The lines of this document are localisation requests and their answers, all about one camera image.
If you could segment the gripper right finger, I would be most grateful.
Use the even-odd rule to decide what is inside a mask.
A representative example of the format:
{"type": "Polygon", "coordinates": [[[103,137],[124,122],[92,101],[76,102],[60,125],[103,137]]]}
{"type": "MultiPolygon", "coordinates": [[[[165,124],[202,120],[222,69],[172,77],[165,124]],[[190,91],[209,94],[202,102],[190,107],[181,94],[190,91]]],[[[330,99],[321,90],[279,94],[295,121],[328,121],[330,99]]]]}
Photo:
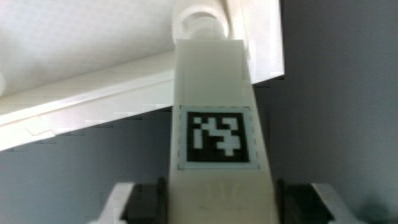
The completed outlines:
{"type": "Polygon", "coordinates": [[[332,186],[277,180],[280,224],[367,224],[353,215],[332,186]]]}

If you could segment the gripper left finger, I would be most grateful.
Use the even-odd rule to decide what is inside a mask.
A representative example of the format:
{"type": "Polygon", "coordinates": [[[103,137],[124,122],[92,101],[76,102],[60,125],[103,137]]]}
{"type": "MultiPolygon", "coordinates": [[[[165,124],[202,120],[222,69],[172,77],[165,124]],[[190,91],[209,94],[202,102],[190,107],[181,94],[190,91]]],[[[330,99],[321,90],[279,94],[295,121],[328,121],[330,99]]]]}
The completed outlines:
{"type": "Polygon", "coordinates": [[[87,224],[167,224],[167,181],[115,184],[99,217],[87,224]]]}

